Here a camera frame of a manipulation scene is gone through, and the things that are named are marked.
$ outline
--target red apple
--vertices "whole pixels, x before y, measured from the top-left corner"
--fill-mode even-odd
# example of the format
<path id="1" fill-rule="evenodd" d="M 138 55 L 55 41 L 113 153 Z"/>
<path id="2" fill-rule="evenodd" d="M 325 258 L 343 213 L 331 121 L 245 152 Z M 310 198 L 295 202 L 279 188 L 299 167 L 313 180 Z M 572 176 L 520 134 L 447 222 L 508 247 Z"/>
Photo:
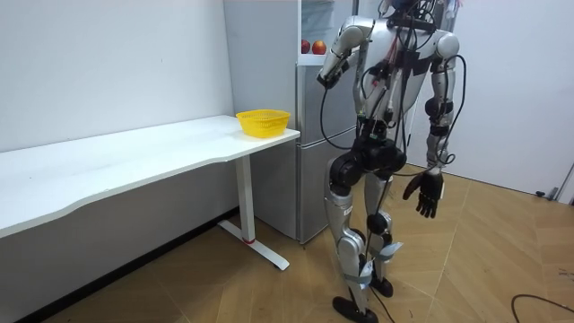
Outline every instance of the red apple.
<path id="1" fill-rule="evenodd" d="M 301 41 L 301 54 L 307 54 L 311 49 L 311 44 L 308 41 L 302 40 Z"/>
<path id="2" fill-rule="evenodd" d="M 326 45 L 323 40 L 317 40 L 313 43 L 313 54 L 315 55 L 324 55 L 326 53 Z"/>

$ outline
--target silver robot leg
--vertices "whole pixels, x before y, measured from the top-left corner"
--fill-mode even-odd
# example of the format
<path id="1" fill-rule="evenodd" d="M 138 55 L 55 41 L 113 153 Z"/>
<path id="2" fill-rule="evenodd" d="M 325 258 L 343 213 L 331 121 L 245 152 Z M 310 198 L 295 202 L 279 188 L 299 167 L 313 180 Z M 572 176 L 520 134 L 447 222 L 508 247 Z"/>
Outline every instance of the silver robot leg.
<path id="1" fill-rule="evenodd" d="M 368 173 L 364 189 L 368 215 L 367 227 L 370 230 L 369 250 L 367 251 L 374 258 L 375 268 L 371 286 L 385 297 L 393 296 L 393 285 L 386 278 L 387 264 L 402 246 L 402 243 L 393 243 L 393 221 L 390 214 L 383 210 L 383 204 L 392 182 L 392 177 Z"/>
<path id="2" fill-rule="evenodd" d="M 365 237 L 359 230 L 351 229 L 352 193 L 336 194 L 330 188 L 329 170 L 333 161 L 327 164 L 325 179 L 325 209 L 329 229 L 335 239 L 335 249 L 344 280 L 351 292 L 351 301 L 342 297 L 333 299 L 334 308 L 346 318 L 355 322 L 377 322 L 377 316 L 367 308 L 367 290 L 372 278 L 372 262 L 365 257 Z"/>

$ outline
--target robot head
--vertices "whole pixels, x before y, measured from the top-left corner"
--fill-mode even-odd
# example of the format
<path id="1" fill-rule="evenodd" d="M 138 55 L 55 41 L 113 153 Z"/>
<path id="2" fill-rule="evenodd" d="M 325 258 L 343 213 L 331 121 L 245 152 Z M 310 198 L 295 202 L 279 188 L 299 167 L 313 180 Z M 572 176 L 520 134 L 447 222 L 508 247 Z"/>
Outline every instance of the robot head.
<path id="1" fill-rule="evenodd" d="M 391 4 L 395 10 L 399 12 L 405 12 L 413 8 L 414 4 L 416 4 L 418 1 L 419 0 L 392 0 Z"/>

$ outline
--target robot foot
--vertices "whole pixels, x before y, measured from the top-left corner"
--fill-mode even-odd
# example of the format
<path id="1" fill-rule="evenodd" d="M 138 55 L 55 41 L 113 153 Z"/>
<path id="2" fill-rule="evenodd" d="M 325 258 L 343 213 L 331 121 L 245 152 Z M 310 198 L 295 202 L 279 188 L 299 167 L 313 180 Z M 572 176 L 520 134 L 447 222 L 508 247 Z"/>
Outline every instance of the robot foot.
<path id="1" fill-rule="evenodd" d="M 337 296 L 333 298 L 333 307 L 339 314 L 356 323 L 378 323 L 377 315 L 371 310 L 367 310 L 365 315 L 360 314 L 355 303 Z"/>
<path id="2" fill-rule="evenodd" d="M 391 282 L 389 282 L 386 278 L 383 277 L 383 281 L 381 282 L 373 272 L 373 279 L 370 280 L 370 286 L 380 292 L 381 295 L 389 298 L 393 297 L 394 289 Z"/>

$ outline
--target parquet floor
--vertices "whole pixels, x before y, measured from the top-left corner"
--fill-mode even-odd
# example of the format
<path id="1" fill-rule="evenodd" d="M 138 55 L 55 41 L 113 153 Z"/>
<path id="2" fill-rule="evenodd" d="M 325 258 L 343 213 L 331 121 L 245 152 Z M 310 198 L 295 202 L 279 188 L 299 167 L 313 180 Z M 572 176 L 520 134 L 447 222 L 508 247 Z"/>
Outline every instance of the parquet floor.
<path id="1" fill-rule="evenodd" d="M 400 198 L 406 181 L 386 202 L 404 242 L 389 268 L 396 295 L 384 299 L 397 323 L 514 322 L 517 293 L 574 307 L 574 207 L 447 176 L 438 218 L 427 220 Z M 364 229 L 362 185 L 354 193 L 352 223 Z M 331 308 L 347 289 L 330 232 L 302 247 L 258 222 L 257 238 L 291 266 L 280 272 L 214 228 L 48 322 L 346 322 Z M 387 322 L 372 295 L 370 307 Z M 539 301 L 519 300 L 517 311 L 522 322 L 574 323 Z"/>

